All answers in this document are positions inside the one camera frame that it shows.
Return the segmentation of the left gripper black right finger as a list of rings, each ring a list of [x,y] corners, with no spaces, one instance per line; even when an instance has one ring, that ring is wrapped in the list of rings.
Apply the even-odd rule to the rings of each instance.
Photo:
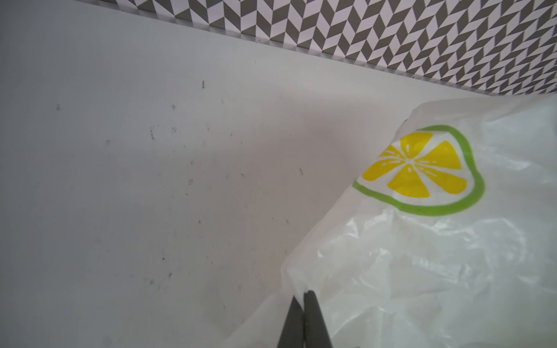
[[[304,340],[307,348],[333,348],[314,291],[304,294]]]

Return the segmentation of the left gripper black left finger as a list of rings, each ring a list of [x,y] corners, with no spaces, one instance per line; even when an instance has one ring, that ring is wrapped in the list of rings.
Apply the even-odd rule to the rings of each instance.
[[[295,297],[292,298],[277,348],[304,348],[304,310]]]

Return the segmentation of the white plastic bag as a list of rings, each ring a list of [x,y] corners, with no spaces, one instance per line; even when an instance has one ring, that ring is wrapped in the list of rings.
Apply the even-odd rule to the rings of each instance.
[[[418,106],[225,347],[313,291],[334,347],[556,346],[556,96]]]

